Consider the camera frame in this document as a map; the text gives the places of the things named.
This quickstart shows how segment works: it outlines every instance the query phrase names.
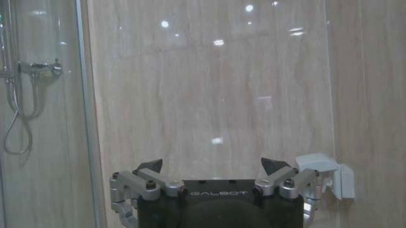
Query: white wall bracket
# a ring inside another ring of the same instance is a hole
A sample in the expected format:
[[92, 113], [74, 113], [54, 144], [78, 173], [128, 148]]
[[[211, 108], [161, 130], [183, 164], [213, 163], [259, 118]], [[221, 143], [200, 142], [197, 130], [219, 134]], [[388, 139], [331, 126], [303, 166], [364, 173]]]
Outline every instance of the white wall bracket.
[[317, 170], [324, 177], [323, 192], [329, 187], [335, 197], [352, 199], [355, 197], [355, 178], [351, 168], [321, 153], [313, 153], [296, 157], [299, 171], [304, 169]]

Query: beige wall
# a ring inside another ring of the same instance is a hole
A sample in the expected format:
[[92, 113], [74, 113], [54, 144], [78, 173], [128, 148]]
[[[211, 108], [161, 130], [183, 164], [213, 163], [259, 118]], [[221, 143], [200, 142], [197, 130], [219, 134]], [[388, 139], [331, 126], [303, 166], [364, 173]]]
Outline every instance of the beige wall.
[[341, 227], [406, 227], [406, 3], [329, 0], [335, 142], [355, 171]]
[[108, 227], [108, 178], [140, 162], [162, 158], [177, 178], [255, 178], [260, 156], [333, 156], [323, 0], [88, 3]]
[[[94, 225], [74, 2], [12, 2], [17, 4], [20, 60], [52, 62], [57, 57], [64, 74], [53, 82], [38, 83], [42, 112], [29, 122], [33, 134], [30, 153], [9, 156], [1, 152], [6, 225], [9, 228], [89, 228]], [[29, 110], [28, 84], [24, 97]], [[1, 80], [1, 136], [10, 117]], [[14, 150], [25, 145], [22, 138], [25, 133], [17, 123], [9, 138]]]

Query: shower valve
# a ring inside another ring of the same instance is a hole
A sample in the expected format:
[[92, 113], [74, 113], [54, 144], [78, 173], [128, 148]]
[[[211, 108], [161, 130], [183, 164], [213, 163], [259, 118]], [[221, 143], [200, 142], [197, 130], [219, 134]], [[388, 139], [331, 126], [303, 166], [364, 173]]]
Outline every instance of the shower valve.
[[62, 66], [58, 63], [58, 59], [54, 59], [54, 63], [18, 63], [18, 70], [25, 74], [34, 74], [41, 72], [48, 72], [53, 74], [53, 76], [58, 76], [62, 72]]

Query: shower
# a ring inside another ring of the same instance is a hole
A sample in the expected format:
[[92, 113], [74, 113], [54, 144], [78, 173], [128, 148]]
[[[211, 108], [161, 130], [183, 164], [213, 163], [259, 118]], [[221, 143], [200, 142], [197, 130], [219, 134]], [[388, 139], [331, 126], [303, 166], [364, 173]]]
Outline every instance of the shower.
[[[32, 132], [29, 127], [29, 120], [40, 115], [38, 99], [37, 99], [37, 83], [44, 78], [57, 78], [61, 75], [62, 68], [58, 59], [54, 63], [25, 63], [18, 61], [17, 48], [17, 25], [13, 15], [13, 5], [8, 0], [5, 5], [1, 5], [2, 12], [0, 12], [0, 78], [5, 82], [6, 102], [13, 115], [5, 128], [4, 137], [1, 140], [2, 150], [9, 155], [20, 155], [26, 153], [32, 148]], [[29, 77], [30, 85], [30, 102], [32, 110], [25, 112], [22, 105], [22, 77]], [[8, 146], [8, 139], [16, 121], [20, 120], [21, 126], [26, 133], [28, 142], [20, 151], [13, 151]]]

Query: robotic arm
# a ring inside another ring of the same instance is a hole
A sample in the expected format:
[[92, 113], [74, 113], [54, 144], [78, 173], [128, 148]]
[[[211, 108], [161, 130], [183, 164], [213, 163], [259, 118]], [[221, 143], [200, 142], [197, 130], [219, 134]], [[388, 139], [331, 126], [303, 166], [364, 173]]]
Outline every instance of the robotic arm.
[[[325, 186], [313, 169], [261, 159], [256, 180], [169, 180], [162, 161], [112, 175], [110, 205], [125, 228], [305, 228]], [[137, 209], [137, 219], [132, 208]]]

